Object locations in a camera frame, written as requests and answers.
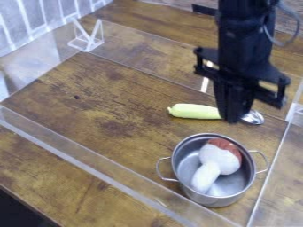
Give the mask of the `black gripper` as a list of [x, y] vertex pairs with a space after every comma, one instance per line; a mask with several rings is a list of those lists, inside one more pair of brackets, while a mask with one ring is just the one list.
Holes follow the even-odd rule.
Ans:
[[204, 64], [204, 60], [219, 64], [216, 49], [197, 47], [193, 49], [193, 54], [196, 56], [193, 72], [213, 81], [219, 114], [229, 123], [241, 120], [250, 112], [255, 99], [275, 108], [286, 104], [286, 88], [291, 80], [268, 61], [237, 73], [221, 67], [213, 69]]

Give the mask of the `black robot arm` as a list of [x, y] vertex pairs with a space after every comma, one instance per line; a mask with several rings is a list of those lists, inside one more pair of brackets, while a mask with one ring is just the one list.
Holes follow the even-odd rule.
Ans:
[[270, 56], [274, 45], [292, 41], [274, 37], [276, 11], [300, 20], [283, 0], [219, 0], [217, 47], [193, 49], [193, 72], [213, 81], [216, 107], [229, 123], [241, 120], [255, 100], [276, 108], [286, 104], [291, 80], [270, 63]]

